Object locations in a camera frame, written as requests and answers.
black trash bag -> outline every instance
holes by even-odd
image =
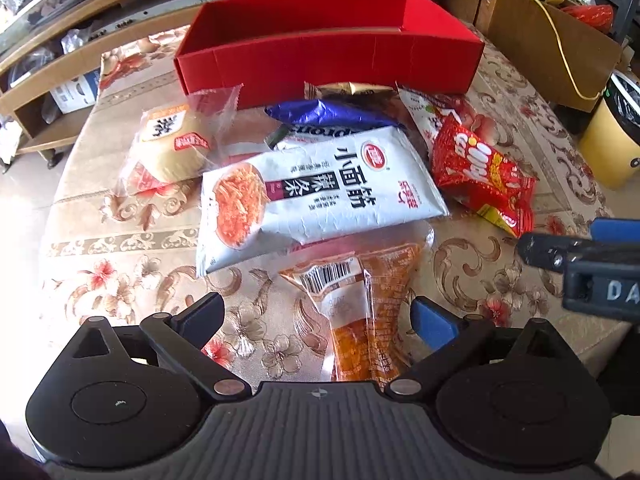
[[[640,144],[640,113],[636,108],[640,108],[640,92],[624,78],[616,76],[617,83],[625,89],[633,99],[629,102],[618,85],[614,82],[614,76],[607,81],[607,88],[604,92],[604,101],[609,107],[609,111],[618,121],[620,128],[631,137],[636,144]]]

blue gripper pad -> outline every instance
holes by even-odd
[[[602,243],[640,243],[640,220],[596,218],[590,227],[591,238]]]
[[[418,296],[411,302],[411,327],[420,339],[436,351],[455,339],[462,320],[429,298]]]

table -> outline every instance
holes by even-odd
[[[110,192],[142,111],[180,96],[171,58],[185,30],[110,54],[120,60],[118,72],[102,75],[101,95],[70,154],[43,240],[40,304],[50,344],[61,348],[87,316],[132,324],[154,312],[175,314],[216,291],[225,299],[225,324],[207,349],[219,364],[253,386],[268,379],[317,381],[328,326],[295,287],[260,258],[196,279],[198,180],[125,200]],[[536,229],[587,235],[591,219],[610,214],[569,134],[489,42],[466,99],[496,121],[499,149],[539,178]],[[402,305],[394,344],[400,358],[411,364],[430,352],[408,320],[410,301],[423,294],[457,314],[482,312],[507,326],[546,317],[592,373],[602,369],[627,324],[562,310],[560,277],[523,267],[514,238],[462,206],[433,226],[434,247],[423,254]]]

white box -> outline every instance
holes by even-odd
[[[63,114],[75,112],[95,104],[98,97],[99,79],[100,69],[96,69],[62,83],[62,85],[55,87],[50,94]]]

noodle picture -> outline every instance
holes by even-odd
[[[253,227],[262,222],[269,201],[258,170],[247,163],[233,167],[214,187],[218,203],[216,234],[226,246],[239,249]]]

